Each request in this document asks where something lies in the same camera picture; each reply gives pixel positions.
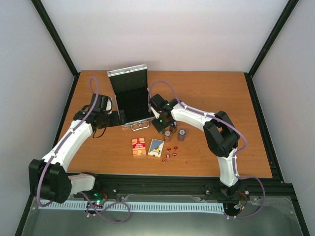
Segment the aluminium poker case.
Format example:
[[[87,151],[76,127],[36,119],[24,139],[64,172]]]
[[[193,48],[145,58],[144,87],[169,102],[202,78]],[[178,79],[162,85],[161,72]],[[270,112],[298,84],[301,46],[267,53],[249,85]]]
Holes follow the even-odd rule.
[[[130,66],[107,72],[115,94],[117,112],[124,110],[126,124],[132,131],[150,127],[155,118],[149,110],[148,68],[146,64]]]

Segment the red playing card box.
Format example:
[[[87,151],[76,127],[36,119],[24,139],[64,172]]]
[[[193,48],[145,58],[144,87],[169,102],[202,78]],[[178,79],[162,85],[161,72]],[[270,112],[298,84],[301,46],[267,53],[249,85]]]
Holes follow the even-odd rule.
[[[146,144],[144,138],[132,139],[132,154],[133,156],[146,155]]]

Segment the orange poker chip stack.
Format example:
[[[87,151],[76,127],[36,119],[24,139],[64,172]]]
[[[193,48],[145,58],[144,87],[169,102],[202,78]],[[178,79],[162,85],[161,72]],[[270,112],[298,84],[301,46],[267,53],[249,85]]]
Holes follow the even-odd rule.
[[[171,135],[172,135],[172,133],[170,131],[165,131],[164,132],[164,141],[170,142],[171,141]]]

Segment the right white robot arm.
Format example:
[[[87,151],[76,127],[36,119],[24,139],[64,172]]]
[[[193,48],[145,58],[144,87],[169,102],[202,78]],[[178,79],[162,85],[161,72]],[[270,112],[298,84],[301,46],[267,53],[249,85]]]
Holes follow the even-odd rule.
[[[159,133],[179,121],[204,132],[209,150],[218,158],[220,192],[230,199],[239,187],[235,158],[240,135],[229,116],[223,111],[208,113],[198,110],[176,99],[167,101],[159,94],[149,100],[149,109],[155,115],[152,125]]]

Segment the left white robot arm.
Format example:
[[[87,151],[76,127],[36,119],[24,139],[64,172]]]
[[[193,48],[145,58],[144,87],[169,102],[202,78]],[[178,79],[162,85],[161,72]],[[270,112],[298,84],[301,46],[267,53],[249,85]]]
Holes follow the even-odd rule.
[[[70,195],[85,191],[90,197],[102,194],[102,185],[94,174],[68,175],[68,167],[84,141],[97,129],[120,125],[118,111],[106,111],[86,105],[78,111],[69,129],[42,159],[29,164],[30,192],[37,198],[64,203]]]

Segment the brown poker chip stack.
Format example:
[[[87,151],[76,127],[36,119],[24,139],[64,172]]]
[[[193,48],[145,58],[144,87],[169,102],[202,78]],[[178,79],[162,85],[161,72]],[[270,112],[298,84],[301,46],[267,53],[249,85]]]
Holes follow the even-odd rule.
[[[176,131],[177,131],[177,122],[176,121],[174,121],[173,123],[170,124],[169,131],[171,133],[176,133]]]

